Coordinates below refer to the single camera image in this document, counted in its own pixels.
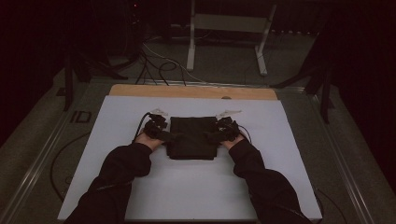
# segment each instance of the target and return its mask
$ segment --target wooden edge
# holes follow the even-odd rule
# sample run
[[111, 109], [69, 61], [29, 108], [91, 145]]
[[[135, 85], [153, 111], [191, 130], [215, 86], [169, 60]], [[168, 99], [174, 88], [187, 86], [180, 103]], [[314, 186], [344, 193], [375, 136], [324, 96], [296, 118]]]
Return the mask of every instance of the wooden edge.
[[271, 89], [233, 87], [186, 87], [116, 84], [111, 88], [109, 95], [209, 99], [227, 98], [236, 100], [277, 100], [275, 91]]

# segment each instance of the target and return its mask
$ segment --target white board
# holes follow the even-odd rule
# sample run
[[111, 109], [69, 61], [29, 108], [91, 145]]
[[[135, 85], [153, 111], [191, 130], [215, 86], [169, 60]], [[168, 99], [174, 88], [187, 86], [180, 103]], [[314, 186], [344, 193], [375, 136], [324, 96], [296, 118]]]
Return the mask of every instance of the white board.
[[[295, 188], [303, 213], [321, 218], [317, 201], [280, 101], [107, 96], [67, 192], [60, 220], [66, 219], [99, 174], [106, 155], [129, 145], [143, 115], [160, 108], [170, 117], [216, 116], [225, 110], [250, 133], [268, 169], [282, 173]], [[164, 147], [150, 155], [149, 175], [136, 178], [126, 220], [254, 220], [245, 180], [219, 147], [213, 161], [174, 161]]]

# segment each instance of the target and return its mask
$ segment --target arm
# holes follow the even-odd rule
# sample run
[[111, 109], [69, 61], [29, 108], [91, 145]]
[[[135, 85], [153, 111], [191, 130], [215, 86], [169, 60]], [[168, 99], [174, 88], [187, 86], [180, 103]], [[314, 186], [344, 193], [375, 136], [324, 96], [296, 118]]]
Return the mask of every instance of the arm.
[[[149, 155], [161, 143], [142, 133], [135, 143], [112, 150], [105, 158], [99, 176], [92, 181], [88, 192], [82, 195], [65, 224], [123, 223], [131, 183], [136, 176], [149, 174]], [[113, 185], [116, 187], [100, 189]]]
[[311, 223], [301, 212], [297, 194], [281, 173], [265, 169], [262, 155], [241, 135], [222, 142], [235, 162], [233, 172], [247, 182], [250, 200], [261, 223]]

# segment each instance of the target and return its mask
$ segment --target floor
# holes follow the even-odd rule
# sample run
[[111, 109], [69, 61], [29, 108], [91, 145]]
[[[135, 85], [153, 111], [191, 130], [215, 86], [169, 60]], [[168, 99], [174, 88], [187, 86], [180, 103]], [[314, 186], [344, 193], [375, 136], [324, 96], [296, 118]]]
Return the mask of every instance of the floor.
[[[212, 85], [267, 88], [296, 75], [315, 41], [312, 36], [270, 34], [264, 49], [268, 76], [259, 75], [253, 50], [255, 37], [200, 38], [194, 71], [185, 66], [188, 38], [164, 42], [153, 37], [143, 46], [148, 59], [172, 85]], [[95, 74], [90, 83], [76, 85], [75, 102], [63, 112], [64, 98], [56, 96], [64, 86], [63, 72], [0, 150], [1, 223], [61, 223], [57, 215], [79, 157], [88, 140], [104, 97], [115, 83], [135, 83], [144, 60], [120, 74], [126, 81]], [[113, 58], [113, 63], [122, 59]], [[159, 69], [148, 64], [138, 84], [165, 85]], [[304, 94], [305, 80], [276, 90], [290, 122], [305, 168], [322, 206], [321, 223], [394, 223], [396, 199], [377, 167], [352, 117], [332, 87], [330, 124], [318, 115], [318, 97]], [[89, 122], [74, 122], [75, 111], [91, 112]], [[59, 190], [53, 190], [50, 180]]]

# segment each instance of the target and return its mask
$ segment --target dark background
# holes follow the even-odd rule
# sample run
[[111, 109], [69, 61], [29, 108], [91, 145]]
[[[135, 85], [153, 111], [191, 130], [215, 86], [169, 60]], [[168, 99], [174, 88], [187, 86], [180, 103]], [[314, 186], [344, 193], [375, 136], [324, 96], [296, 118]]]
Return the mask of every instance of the dark background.
[[[81, 14], [86, 16], [81, 21], [90, 26], [90, 14], [84, 13], [88, 9], [76, 7], [77, 2], [79, 5], [89, 3], [60, 0], [0, 3], [0, 145], [51, 87], [52, 78], [64, 66], [64, 21], [66, 12], [70, 12], [67, 9], [82, 10]], [[171, 35], [171, 23], [189, 23], [190, 1], [146, 2], [141, 8], [142, 18], [165, 38]], [[221, 13], [251, 16], [262, 13], [257, 10], [260, 8], [257, 4], [262, 6], [262, 1], [249, 1], [249, 4], [236, 7], [237, 2], [223, 1]], [[272, 27], [277, 33], [319, 34], [305, 62], [312, 65], [334, 62], [332, 84], [339, 88], [346, 107], [396, 190], [396, 180], [392, 176], [396, 168], [396, 18], [391, 13], [396, 11], [395, 4], [368, 0], [356, 3], [284, 0], [277, 3]], [[220, 1], [197, 1], [197, 10], [216, 13], [219, 4]], [[87, 51], [98, 49], [103, 53], [102, 46], [108, 42], [94, 39], [95, 34], [100, 36], [103, 32], [93, 28], [85, 31], [91, 32], [81, 40], [91, 43]], [[112, 41], [117, 43], [117, 29], [111, 33]]]

